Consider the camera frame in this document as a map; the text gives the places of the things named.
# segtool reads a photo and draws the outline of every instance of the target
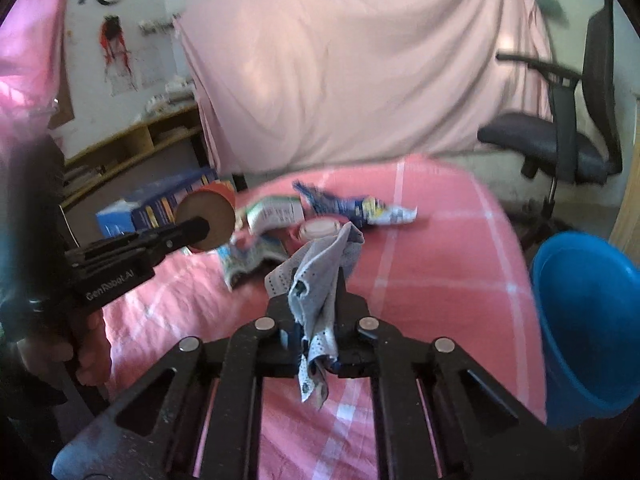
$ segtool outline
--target chair backrest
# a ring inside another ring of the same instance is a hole
[[[587,111],[609,151],[609,174],[622,171],[620,136],[616,126],[613,93],[613,0],[589,19],[582,66],[582,93]]]

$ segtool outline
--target chair seat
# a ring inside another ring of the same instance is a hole
[[[555,176],[556,126],[550,121],[520,112],[498,116],[478,130],[478,140],[507,148],[532,159],[540,170]],[[608,163],[587,136],[578,132],[578,184],[604,184],[607,181]]]

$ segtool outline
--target chair base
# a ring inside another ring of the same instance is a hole
[[[552,217],[555,204],[553,199],[545,198],[542,206],[530,201],[524,206],[523,211],[506,212],[511,224],[514,226],[524,225],[528,228],[520,237],[520,246],[523,252],[535,244],[541,244],[555,234],[575,230],[567,222]]]

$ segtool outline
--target blue plastic bin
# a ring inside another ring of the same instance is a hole
[[[620,251],[566,232],[531,266],[552,428],[621,413],[640,395],[640,273]]]

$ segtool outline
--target blue box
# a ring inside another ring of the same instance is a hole
[[[174,222],[175,207],[180,200],[217,179],[213,168],[162,178],[108,205],[95,218],[105,238],[167,225]]]

